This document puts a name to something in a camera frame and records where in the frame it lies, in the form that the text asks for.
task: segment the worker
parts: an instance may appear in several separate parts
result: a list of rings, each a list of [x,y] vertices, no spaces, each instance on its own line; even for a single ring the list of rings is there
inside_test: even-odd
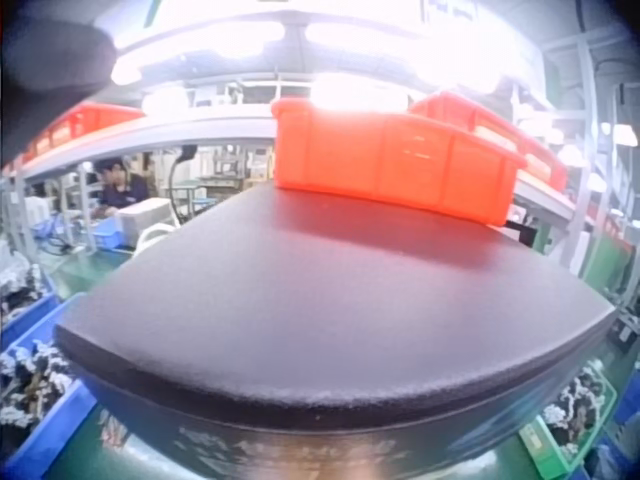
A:
[[[127,171],[121,158],[107,158],[96,166],[104,187],[97,216],[111,216],[121,208],[149,198],[147,182],[135,173]]]

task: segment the white machine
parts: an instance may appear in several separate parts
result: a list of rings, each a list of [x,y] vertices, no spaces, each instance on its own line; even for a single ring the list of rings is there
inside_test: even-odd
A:
[[[24,201],[27,207],[29,227],[35,227],[49,220],[51,217],[49,200],[40,197],[27,197]]]
[[[178,226],[168,198],[149,198],[116,213],[123,245],[135,248],[142,232],[152,225],[164,223]]]

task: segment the metal shelf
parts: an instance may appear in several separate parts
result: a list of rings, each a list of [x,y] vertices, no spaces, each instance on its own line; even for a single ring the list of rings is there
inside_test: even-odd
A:
[[[273,139],[275,135],[269,105],[220,105],[172,117],[141,118],[90,133],[39,156],[22,169],[26,180],[34,180],[132,150],[212,140]]]
[[[553,223],[570,222],[576,210],[576,205],[571,200],[523,170],[518,171],[514,193],[525,202],[555,216]]]

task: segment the black hair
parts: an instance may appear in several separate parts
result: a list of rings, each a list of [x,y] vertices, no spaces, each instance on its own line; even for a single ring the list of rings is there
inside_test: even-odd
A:
[[[120,165],[120,168],[122,168],[123,170],[126,170],[124,166],[124,162],[120,157],[111,157],[111,158],[105,158],[103,160],[100,160],[99,162],[96,163],[96,170],[98,172],[104,172],[105,170],[113,170],[113,167],[115,167],[116,165]]]

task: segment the blurred object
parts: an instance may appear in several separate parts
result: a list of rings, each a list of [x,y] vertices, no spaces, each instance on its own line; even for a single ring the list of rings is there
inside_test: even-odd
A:
[[[143,202],[118,210],[115,214],[122,241],[135,248],[143,231],[158,223],[174,225],[171,201],[167,198],[149,198]]]
[[[171,232],[174,232],[176,227],[167,225],[164,223],[158,223],[153,225],[147,229],[145,229],[141,234],[140,238],[138,238],[138,243],[136,244],[136,251],[134,256],[139,255],[141,252],[145,251],[147,248],[155,245],[160,240],[164,239]]]

